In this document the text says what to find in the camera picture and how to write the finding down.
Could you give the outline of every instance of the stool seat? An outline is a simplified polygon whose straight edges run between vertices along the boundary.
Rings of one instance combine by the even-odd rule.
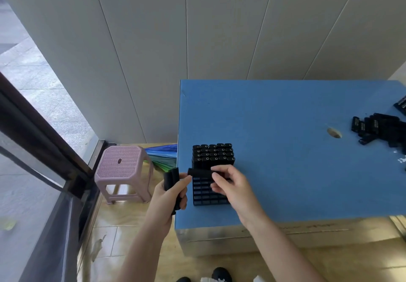
[[[143,161],[150,163],[148,178],[141,177]],[[100,159],[95,174],[95,183],[104,195],[108,204],[113,201],[134,200],[137,202],[149,202],[151,194],[149,191],[150,179],[154,166],[147,152],[139,146],[110,146]],[[110,194],[107,185],[130,185],[135,193],[133,194]]]

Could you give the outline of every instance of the black shoe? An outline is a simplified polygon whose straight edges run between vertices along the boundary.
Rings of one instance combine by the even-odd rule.
[[[179,280],[177,280],[176,282],[192,282],[188,277],[182,277]]]
[[[228,272],[227,269],[225,269],[223,267],[217,267],[213,271],[211,278],[215,279],[216,281],[221,281],[221,282],[233,282],[233,280],[231,279],[230,273]]]

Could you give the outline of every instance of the blue table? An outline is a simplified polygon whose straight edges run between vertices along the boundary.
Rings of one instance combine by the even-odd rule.
[[[404,95],[397,81],[182,80],[178,167],[191,167],[195,144],[229,142],[276,222],[400,215],[405,155],[381,140],[360,145],[350,124],[374,112],[406,121],[392,106]],[[176,230],[240,225],[230,205],[193,206],[188,188]]]

